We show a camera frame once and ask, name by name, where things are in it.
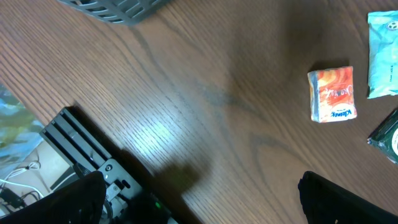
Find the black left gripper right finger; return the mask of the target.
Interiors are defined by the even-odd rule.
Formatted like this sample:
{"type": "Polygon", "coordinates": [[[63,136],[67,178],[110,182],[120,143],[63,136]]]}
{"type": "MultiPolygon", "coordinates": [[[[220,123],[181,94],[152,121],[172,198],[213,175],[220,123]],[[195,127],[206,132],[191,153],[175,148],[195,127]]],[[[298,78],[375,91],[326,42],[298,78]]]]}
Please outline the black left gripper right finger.
{"type": "Polygon", "coordinates": [[[298,183],[300,203],[309,224],[397,223],[390,213],[326,178],[306,171],[298,183]]]}

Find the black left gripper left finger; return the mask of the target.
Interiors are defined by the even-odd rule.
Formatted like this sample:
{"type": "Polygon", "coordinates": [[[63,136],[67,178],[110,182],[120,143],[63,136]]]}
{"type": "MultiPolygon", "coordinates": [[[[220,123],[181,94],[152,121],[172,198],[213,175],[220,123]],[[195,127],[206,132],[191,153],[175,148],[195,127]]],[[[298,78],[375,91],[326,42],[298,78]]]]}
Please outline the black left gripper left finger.
{"type": "Polygon", "coordinates": [[[106,196],[103,174],[82,179],[1,219],[1,224],[98,224],[106,196]]]}

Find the orange tissue pack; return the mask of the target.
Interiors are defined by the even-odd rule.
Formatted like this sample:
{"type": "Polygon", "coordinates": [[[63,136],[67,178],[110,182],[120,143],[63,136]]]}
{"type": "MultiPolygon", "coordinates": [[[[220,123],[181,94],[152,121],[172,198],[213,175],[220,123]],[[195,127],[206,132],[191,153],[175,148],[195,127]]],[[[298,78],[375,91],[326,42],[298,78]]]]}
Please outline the orange tissue pack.
{"type": "Polygon", "coordinates": [[[352,66],[312,71],[307,76],[312,121],[330,123],[357,117],[352,66]]]}

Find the teal wet wipes pack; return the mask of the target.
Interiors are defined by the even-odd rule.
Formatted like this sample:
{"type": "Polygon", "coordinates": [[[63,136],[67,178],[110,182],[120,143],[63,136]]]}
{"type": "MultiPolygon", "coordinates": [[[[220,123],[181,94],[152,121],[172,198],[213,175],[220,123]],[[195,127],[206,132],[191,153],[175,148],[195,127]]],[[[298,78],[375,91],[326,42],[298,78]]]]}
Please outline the teal wet wipes pack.
{"type": "Polygon", "coordinates": [[[368,14],[368,98],[397,94],[397,11],[368,14]]]}

